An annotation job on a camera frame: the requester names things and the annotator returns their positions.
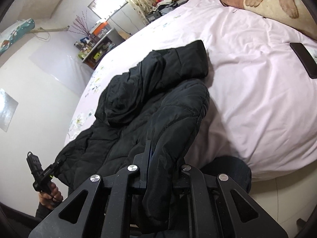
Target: person's leg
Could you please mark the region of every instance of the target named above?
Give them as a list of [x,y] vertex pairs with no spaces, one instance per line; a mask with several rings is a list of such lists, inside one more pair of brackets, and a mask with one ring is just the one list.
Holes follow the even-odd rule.
[[226,174],[247,193],[251,190],[251,169],[241,159],[232,156],[217,157],[200,169],[210,176]]

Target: silver bolt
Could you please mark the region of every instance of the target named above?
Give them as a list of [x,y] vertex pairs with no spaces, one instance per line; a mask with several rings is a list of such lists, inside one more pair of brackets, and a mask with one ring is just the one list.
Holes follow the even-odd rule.
[[90,177],[91,181],[99,181],[100,180],[100,176],[99,175],[93,175]]
[[137,170],[137,166],[136,165],[129,165],[128,166],[128,170],[131,171],[131,172],[134,172]]
[[219,179],[221,181],[227,181],[229,179],[229,177],[227,175],[225,175],[225,174],[221,174],[221,175],[219,175]]
[[182,169],[184,171],[189,171],[189,170],[191,170],[191,166],[190,165],[182,165]]

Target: hand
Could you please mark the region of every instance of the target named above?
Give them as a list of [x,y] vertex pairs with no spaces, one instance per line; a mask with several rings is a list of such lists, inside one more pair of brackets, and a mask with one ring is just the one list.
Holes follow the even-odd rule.
[[53,202],[63,201],[63,196],[61,192],[58,190],[58,187],[55,183],[52,182],[51,184],[49,184],[49,188],[51,189],[51,194],[49,195],[46,192],[39,192],[39,200],[43,206],[49,208],[50,210],[53,210]]

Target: animal print pillow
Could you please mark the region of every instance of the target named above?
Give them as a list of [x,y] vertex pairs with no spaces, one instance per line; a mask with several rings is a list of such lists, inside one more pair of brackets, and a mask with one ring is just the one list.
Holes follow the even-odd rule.
[[317,40],[317,25],[301,0],[220,0],[232,6],[279,21]]

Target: window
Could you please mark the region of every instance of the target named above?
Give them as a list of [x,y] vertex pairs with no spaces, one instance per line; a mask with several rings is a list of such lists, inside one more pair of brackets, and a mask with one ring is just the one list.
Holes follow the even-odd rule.
[[126,0],[94,0],[88,7],[100,18],[107,20],[126,3]]

